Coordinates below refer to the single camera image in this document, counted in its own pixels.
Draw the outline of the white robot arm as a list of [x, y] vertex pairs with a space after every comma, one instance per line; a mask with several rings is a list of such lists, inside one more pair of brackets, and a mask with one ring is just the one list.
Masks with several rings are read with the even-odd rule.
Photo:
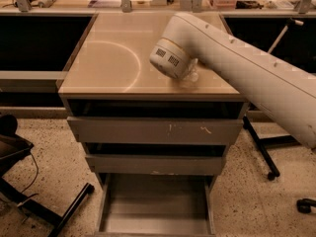
[[196, 59], [244, 95], [298, 142], [316, 149], [316, 76], [200, 18], [177, 13], [150, 53], [164, 75], [182, 80]]

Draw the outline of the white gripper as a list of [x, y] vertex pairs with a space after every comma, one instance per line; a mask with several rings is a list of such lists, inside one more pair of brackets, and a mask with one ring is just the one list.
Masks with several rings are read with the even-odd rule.
[[162, 74], [182, 80], [191, 72], [192, 58], [178, 45], [161, 38], [149, 56], [150, 63]]

